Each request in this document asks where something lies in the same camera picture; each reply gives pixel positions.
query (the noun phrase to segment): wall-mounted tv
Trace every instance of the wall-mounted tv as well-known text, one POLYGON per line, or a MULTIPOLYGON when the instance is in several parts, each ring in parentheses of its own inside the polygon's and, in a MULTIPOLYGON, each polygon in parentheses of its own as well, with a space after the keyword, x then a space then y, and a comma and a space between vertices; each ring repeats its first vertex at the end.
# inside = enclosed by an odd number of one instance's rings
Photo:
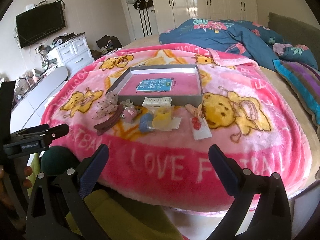
POLYGON ((16 16, 20 47, 48 37, 66 26, 60 1, 48 3, 16 16))

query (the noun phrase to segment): yellow plastic item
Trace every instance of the yellow plastic item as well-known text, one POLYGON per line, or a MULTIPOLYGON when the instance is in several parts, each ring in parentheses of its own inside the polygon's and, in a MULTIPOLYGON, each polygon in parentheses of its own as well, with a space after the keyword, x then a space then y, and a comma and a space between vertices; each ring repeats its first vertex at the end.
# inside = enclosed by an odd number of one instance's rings
POLYGON ((152 126, 158 130, 171 130, 171 107, 159 107, 152 121, 152 126))

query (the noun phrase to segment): blue floral comforter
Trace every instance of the blue floral comforter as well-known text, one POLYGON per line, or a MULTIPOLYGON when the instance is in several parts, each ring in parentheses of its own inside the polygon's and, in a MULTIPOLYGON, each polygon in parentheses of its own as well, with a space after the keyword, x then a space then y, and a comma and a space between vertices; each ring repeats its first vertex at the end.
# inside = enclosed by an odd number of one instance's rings
POLYGON ((260 66, 275 71, 274 43, 284 43, 278 33, 249 21, 190 19, 178 28, 159 36, 161 44, 191 43, 204 49, 241 54, 255 60, 260 66))

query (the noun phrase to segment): gray box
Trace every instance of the gray box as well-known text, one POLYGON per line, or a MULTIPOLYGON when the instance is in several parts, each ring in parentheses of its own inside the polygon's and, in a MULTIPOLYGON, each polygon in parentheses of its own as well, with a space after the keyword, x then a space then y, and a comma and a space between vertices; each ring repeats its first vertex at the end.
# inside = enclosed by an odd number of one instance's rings
POLYGON ((170 94, 171 91, 168 91, 166 95, 148 95, 145 92, 145 95, 119 95, 119 102, 126 101, 130 99, 137 106, 141 106, 144 98, 163 98, 163 97, 171 97, 172 102, 171 105, 175 106, 185 106, 186 104, 191 104, 194 107, 198 107, 202 103, 202 84, 200 72, 197 65, 194 64, 186 64, 186 65, 152 65, 152 66, 138 66, 138 67, 130 67, 128 68, 117 80, 116 82, 108 89, 107 92, 113 91, 114 93, 119 94, 121 89, 127 84, 127 82, 134 75, 139 74, 151 74, 151 73, 196 73, 197 74, 197 84, 198 84, 198 94, 196 95, 174 95, 170 94))

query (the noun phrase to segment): pink blanket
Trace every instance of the pink blanket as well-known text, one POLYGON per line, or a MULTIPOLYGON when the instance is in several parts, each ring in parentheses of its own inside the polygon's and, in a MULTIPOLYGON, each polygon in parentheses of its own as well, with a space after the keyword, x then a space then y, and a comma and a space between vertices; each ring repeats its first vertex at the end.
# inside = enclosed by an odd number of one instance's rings
POLYGON ((120 50, 97 60, 68 81, 46 108, 42 123, 67 123, 70 133, 52 145, 68 147, 79 160, 101 143, 109 146, 101 184, 142 202, 185 210, 220 212, 233 201, 208 160, 213 144, 255 174, 280 173, 288 195, 304 186, 311 167, 306 136, 257 63, 191 44, 120 50), (189 63, 201 73, 211 138, 193 139, 191 114, 184 107, 175 107, 174 115, 182 117, 178 130, 141 134, 139 115, 133 124, 119 121, 97 136, 93 126, 108 118, 93 119, 99 101, 128 67, 189 63))

